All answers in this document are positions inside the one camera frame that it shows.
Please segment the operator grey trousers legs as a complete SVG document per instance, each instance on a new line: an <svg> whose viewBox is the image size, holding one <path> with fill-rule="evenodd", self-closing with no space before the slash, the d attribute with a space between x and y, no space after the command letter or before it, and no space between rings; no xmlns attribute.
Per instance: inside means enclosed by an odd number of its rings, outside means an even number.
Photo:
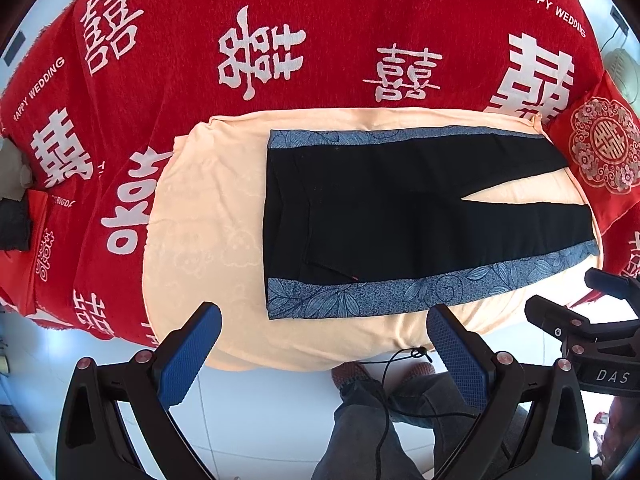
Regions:
<svg viewBox="0 0 640 480"><path fill-rule="evenodd" d="M334 367L331 377L342 404L315 479L421 479L400 444L396 422L434 432L434 465L440 469L480 414L464 402L449 374L426 361L408 367L390 393L358 362Z"/></svg>

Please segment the red wedding sofa blanket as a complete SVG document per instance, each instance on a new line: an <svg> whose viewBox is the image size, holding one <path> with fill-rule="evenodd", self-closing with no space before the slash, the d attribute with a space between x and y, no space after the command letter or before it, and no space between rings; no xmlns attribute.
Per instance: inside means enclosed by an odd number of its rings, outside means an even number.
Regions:
<svg viewBox="0 0 640 480"><path fill-rule="evenodd" d="M177 136L214 115L461 108L541 118L597 201L609 245L638 166L570 131L622 95L578 0L74 0L1 97L28 160L32 239L1 256L1 300L46 327L154 341L142 255Z"/></svg>

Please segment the red embroidered pillow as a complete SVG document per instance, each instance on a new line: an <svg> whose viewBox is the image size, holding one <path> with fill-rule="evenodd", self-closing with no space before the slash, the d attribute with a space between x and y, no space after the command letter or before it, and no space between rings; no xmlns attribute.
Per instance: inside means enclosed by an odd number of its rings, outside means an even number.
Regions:
<svg viewBox="0 0 640 480"><path fill-rule="evenodd" d="M604 73L581 100L552 119L547 133L605 233L639 203L639 118Z"/></svg>

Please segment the black pants with blue trim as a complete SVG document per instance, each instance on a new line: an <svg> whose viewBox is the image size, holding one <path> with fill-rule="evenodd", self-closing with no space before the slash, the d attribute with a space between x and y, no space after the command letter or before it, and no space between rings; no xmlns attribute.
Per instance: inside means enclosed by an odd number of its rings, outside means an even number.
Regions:
<svg viewBox="0 0 640 480"><path fill-rule="evenodd" d="M474 194L566 166L490 127L274 130L262 252L270 318L365 318L513 292L597 255L585 205Z"/></svg>

